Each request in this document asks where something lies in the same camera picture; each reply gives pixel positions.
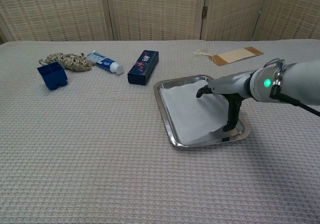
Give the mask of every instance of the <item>green led light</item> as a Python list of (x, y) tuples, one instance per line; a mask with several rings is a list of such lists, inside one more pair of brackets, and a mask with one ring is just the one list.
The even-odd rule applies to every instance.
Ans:
[(270, 79), (266, 79), (266, 80), (264, 81), (264, 86), (265, 86), (266, 88), (268, 88), (268, 87), (270, 87), (270, 85), (271, 85), (271, 80), (270, 80)]

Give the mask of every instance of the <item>stainless steel tray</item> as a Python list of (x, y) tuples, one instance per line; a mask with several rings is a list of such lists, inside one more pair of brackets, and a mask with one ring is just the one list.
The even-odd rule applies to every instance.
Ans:
[(167, 105), (161, 95), (161, 89), (169, 89), (175, 86), (192, 84), (199, 80), (208, 81), (211, 79), (212, 78), (210, 76), (196, 75), (196, 76), (184, 77), (179, 79), (164, 80), (155, 84), (153, 88), (154, 94), (156, 96), (155, 98), (157, 100), (161, 116), (164, 120), (163, 122), (165, 124), (165, 128), (169, 136), (169, 141), (175, 147), (197, 147), (197, 146), (220, 144), (220, 143), (229, 142), (229, 141), (241, 140), (246, 138), (249, 135), (248, 125), (243, 119), (242, 114), (240, 113), (239, 122), (235, 129), (228, 132), (223, 132), (222, 128), (220, 128), (216, 131), (209, 132), (207, 135), (199, 139), (196, 139), (192, 143), (188, 143), (187, 145), (180, 143), (174, 123), (170, 117), (170, 113), (168, 111)]

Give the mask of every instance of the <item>table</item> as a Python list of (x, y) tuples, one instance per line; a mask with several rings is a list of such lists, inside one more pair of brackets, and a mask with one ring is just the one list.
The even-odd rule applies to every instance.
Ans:
[[(216, 66), (219, 54), (264, 55)], [(146, 86), (127, 72), (144, 50), (159, 63)], [(66, 71), (50, 91), (37, 72), (52, 53), (96, 50), (124, 65)], [(9, 42), (0, 46), (0, 222), (319, 223), (319, 118), (290, 105), (245, 100), (248, 138), (175, 149), (154, 97), (156, 82), (214, 78), (320, 58), (319, 40), (269, 42)]]

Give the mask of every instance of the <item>hinge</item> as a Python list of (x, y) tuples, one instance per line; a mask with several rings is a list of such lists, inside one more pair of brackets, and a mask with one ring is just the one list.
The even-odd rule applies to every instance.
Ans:
[(207, 11), (208, 11), (208, 7), (207, 6), (203, 6), (202, 7), (202, 19), (206, 19), (207, 18)]

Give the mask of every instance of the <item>toothpaste tube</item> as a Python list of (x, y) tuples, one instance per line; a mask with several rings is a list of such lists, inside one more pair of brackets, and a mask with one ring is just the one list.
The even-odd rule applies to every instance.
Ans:
[(118, 75), (121, 74), (124, 70), (124, 67), (122, 65), (119, 65), (116, 61), (109, 59), (96, 51), (88, 54), (86, 59), (89, 62), (96, 64), (106, 70), (109, 70), (112, 73), (117, 73)]

